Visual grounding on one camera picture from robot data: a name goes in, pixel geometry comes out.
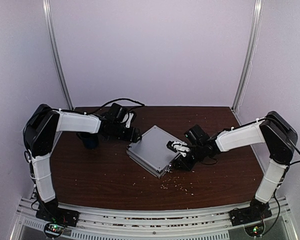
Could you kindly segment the aluminium poker case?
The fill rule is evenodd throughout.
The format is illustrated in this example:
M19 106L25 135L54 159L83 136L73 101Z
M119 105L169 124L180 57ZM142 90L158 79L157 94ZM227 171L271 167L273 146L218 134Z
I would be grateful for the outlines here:
M181 140L154 125L142 135L141 140L129 144L126 153L143 169L160 179L179 156L177 152L167 148L169 141L180 142Z

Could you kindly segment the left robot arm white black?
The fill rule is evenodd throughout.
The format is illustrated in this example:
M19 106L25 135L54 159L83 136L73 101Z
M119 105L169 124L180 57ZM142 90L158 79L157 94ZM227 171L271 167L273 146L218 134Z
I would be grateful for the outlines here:
M87 149L99 144L98 136L115 138L129 143L142 139L141 131L131 124L137 114L133 109L109 102L108 111L78 112L40 104L27 121L23 132L24 157L29 164L30 177L35 185L39 211L51 222L62 218L62 211L52 183L50 158L57 133L73 132Z

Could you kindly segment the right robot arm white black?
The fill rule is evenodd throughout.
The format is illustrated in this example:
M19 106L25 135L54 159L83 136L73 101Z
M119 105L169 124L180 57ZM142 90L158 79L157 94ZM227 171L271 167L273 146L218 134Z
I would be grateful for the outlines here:
M269 216L269 201L275 197L290 167L300 163L298 133L276 111L249 123L225 128L212 136L197 124L184 135L189 143L171 140L166 144L169 150L179 155L175 164L184 170L190 171L206 158L212 159L242 147L250 146L255 153L263 177L249 206L230 211L235 224Z

